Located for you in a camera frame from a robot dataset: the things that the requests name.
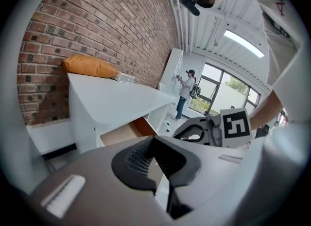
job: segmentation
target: ceiling light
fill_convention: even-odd
[[[224,36],[233,39],[234,41],[238,42],[239,44],[243,45],[247,49],[249,49],[253,54],[255,54],[257,57],[262,58],[264,57],[264,54],[258,50],[254,45],[246,41],[244,38],[241,38],[239,35],[226,30]]]

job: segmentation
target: backpack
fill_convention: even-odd
[[[190,96],[193,98],[193,99],[197,99],[197,97],[201,94],[201,88],[197,85],[197,84],[194,84],[193,85],[193,88],[192,88],[192,91],[190,91]]]

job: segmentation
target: jeans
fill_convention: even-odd
[[[176,115],[176,119],[180,119],[181,118],[181,114],[183,113],[183,108],[184,108],[184,104],[186,102],[186,98],[183,98],[183,97],[180,97],[179,98],[179,102],[178,102],[178,105],[177,105],[177,115]]]

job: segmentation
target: white desk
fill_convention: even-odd
[[[158,131],[167,105],[176,100],[139,84],[73,73],[68,77],[70,119],[80,153],[103,146],[100,135],[147,114],[149,124]]]

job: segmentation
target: ceiling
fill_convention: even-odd
[[[178,13],[177,0],[172,0],[177,14],[182,15],[180,36],[185,52],[195,52],[223,63],[234,64],[241,73],[250,76],[257,83],[270,90],[266,84],[268,73],[268,45],[262,29],[261,9],[256,0],[225,0],[210,9],[197,8],[196,17],[181,6]],[[265,56],[258,58],[247,48],[224,36],[226,29],[241,36]]]

